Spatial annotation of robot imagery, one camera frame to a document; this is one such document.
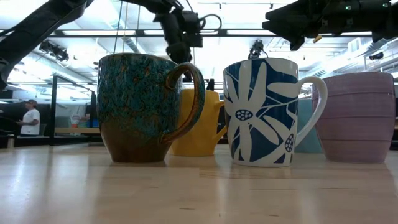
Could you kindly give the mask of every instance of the mug handle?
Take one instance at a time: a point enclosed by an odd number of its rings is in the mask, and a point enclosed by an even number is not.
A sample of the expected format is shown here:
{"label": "mug handle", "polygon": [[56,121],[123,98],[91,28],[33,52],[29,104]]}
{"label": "mug handle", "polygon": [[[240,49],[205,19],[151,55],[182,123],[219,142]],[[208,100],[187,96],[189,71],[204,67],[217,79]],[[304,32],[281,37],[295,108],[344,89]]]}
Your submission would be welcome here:
{"label": "mug handle", "polygon": [[178,79],[185,72],[190,72],[193,78],[194,84],[194,96],[191,112],[188,115],[187,120],[178,127],[176,130],[165,133],[161,139],[160,143],[168,143],[172,142],[180,137],[182,137],[185,133],[187,133],[198,121],[201,112],[203,110],[203,106],[205,105],[205,81],[203,81],[203,75],[194,65],[188,62],[181,63],[177,65],[173,70],[169,71],[166,79],[166,88],[174,89],[177,85]]}
{"label": "mug handle", "polygon": [[295,146],[297,146],[298,144],[300,144],[301,141],[303,141],[304,137],[311,131],[311,129],[317,123],[320,116],[322,115],[323,110],[325,109],[326,101],[328,99],[328,88],[326,86],[326,83],[322,79],[313,76],[305,77],[299,80],[297,85],[301,89],[301,86],[304,83],[312,83],[315,85],[315,87],[318,89],[319,92],[319,100],[317,107],[315,108],[315,111],[313,112],[311,118],[308,120],[306,125],[301,129],[301,131],[297,133]]}
{"label": "mug handle", "polygon": [[[220,112],[220,108],[224,106],[224,101],[220,101],[215,105],[215,110],[219,113]],[[218,141],[224,136],[224,134],[226,133],[226,125],[223,127],[223,129],[221,129],[214,137],[213,137],[213,141],[215,142],[215,144],[218,143]]]}

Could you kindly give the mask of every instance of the cap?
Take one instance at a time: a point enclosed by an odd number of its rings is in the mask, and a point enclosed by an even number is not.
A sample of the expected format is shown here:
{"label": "cap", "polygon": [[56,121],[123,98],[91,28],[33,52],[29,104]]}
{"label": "cap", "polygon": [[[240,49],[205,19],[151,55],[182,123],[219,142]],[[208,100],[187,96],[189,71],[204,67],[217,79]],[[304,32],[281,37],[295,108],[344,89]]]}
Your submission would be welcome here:
{"label": "cap", "polygon": [[28,100],[28,101],[26,101],[26,103],[30,103],[33,106],[37,106],[37,102],[35,100]]}

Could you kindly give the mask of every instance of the table surface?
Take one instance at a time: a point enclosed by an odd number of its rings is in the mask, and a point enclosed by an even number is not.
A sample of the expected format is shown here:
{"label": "table surface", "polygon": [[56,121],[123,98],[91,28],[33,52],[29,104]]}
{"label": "table surface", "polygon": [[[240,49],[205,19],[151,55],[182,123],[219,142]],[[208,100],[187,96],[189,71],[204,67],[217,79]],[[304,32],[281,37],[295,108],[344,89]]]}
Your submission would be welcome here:
{"label": "table surface", "polygon": [[114,164],[103,146],[0,151],[0,223],[398,223],[398,153],[385,164],[296,154],[284,168],[214,157]]}

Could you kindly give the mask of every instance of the white t-shirt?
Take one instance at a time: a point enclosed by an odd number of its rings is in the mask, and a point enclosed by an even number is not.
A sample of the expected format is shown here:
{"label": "white t-shirt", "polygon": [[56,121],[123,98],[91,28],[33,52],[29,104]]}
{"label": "white t-shirt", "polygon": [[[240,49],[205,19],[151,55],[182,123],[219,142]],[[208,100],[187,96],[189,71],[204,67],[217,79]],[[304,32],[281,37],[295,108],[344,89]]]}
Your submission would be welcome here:
{"label": "white t-shirt", "polygon": [[22,121],[30,123],[35,119],[38,121],[38,123],[36,125],[22,125],[21,134],[39,135],[39,133],[40,133],[40,112],[37,109],[29,110],[24,115],[24,119]]}

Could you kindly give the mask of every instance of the man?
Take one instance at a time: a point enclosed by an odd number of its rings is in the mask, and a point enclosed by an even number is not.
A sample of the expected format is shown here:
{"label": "man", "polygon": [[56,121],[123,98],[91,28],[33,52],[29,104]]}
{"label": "man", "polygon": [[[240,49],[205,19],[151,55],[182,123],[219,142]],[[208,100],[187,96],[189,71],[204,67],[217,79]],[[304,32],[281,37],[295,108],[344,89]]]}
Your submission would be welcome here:
{"label": "man", "polygon": [[21,136],[33,137],[38,136],[40,131],[40,113],[36,109],[37,102],[35,100],[28,100],[25,103],[25,107],[28,112],[24,115],[23,120],[17,122],[21,125]]}

